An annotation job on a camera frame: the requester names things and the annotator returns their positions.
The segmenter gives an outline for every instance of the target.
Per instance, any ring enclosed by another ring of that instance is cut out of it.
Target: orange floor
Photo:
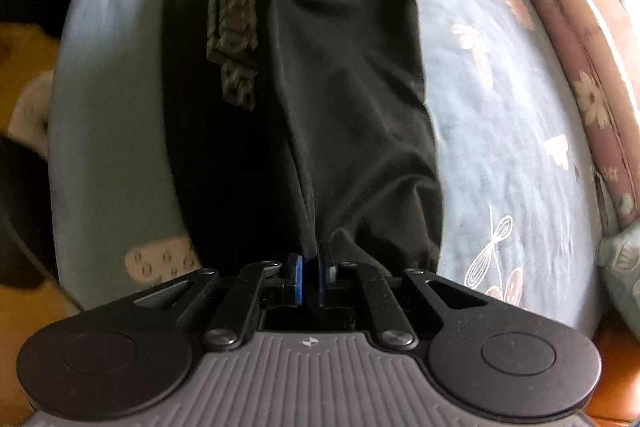
[[[0,132],[6,133],[20,90],[37,74],[52,70],[57,54],[58,42],[37,26],[0,24]],[[49,283],[29,291],[0,285],[0,427],[16,426],[31,413],[15,376],[20,346],[63,316],[63,299]]]

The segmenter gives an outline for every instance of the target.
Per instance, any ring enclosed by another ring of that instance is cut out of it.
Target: pillow
[[[640,219],[602,240],[598,265],[613,303],[640,339]]]

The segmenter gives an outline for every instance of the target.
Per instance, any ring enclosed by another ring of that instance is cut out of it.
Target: bed
[[[198,266],[166,152],[162,3],[74,0],[66,22],[49,168],[60,280],[86,307]],[[438,274],[593,333],[606,306],[594,168],[545,25],[530,0],[416,3]]]

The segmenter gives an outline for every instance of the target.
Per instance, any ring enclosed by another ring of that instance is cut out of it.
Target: pink floral fabric
[[[506,1],[529,28],[533,22],[522,1]],[[595,166],[616,204],[620,225],[626,227],[638,216],[640,126],[618,51],[591,0],[531,1],[575,95]]]

